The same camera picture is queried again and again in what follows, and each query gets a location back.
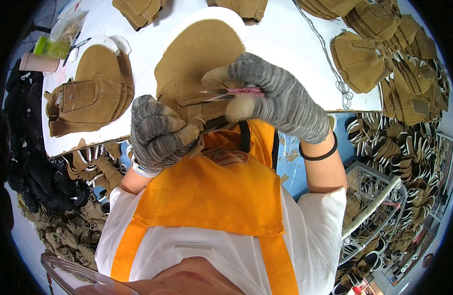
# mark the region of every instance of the white work table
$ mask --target white work table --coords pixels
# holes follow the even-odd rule
[[[135,85],[135,97],[156,95],[154,68],[168,44],[169,35],[176,24],[191,12],[207,7],[206,0],[170,0],[159,17],[151,25],[135,32],[121,13],[111,5],[111,0],[82,0],[78,9],[87,10],[78,42],[104,34],[108,37],[121,36],[131,48],[129,59]],[[327,43],[347,29],[341,19],[322,20],[308,15],[318,32]],[[342,95],[336,89],[336,78],[331,71],[318,38],[309,24],[300,15],[291,0],[269,0],[264,17],[259,24],[245,26],[248,48],[265,60],[294,74],[305,86],[313,100],[327,111],[343,111]],[[75,77],[81,51],[75,62],[65,66],[67,81]],[[60,84],[57,73],[45,75],[43,91],[52,92]],[[349,111],[381,111],[377,88],[367,94],[353,93]],[[94,132],[70,133],[62,137],[50,137],[46,116],[47,100],[42,98],[43,134],[48,157],[55,157],[72,150],[100,144],[129,135],[131,108],[117,121]]]

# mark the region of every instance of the black fabric pile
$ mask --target black fabric pile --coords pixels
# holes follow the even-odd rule
[[[4,104],[10,129],[8,182],[33,213],[40,205],[59,214],[77,210],[87,204],[90,189],[69,178],[62,157],[47,159],[41,123],[43,75],[19,71],[19,64],[11,70]]]

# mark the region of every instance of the green container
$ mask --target green container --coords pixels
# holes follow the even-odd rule
[[[69,49],[69,43],[51,41],[48,38],[41,36],[34,46],[33,54],[50,56],[57,59],[66,59]]]

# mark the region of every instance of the gray knit glove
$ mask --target gray knit glove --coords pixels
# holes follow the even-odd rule
[[[199,136],[199,128],[185,121],[151,95],[133,101],[131,144],[139,166],[150,173],[179,162]]]
[[[202,83],[208,87],[231,80],[256,84],[266,97],[236,97],[226,108],[228,121],[261,119],[277,130],[313,145],[327,137],[327,113],[312,100],[302,84],[283,68],[246,52],[232,64],[207,72]]]

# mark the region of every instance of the orange apron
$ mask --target orange apron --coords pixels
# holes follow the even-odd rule
[[[249,133],[247,151],[238,150]],[[274,128],[260,120],[205,134],[207,150],[153,178],[115,254],[111,277],[129,281],[148,227],[200,227],[257,236],[273,295],[298,294],[282,239],[280,178],[272,169]]]

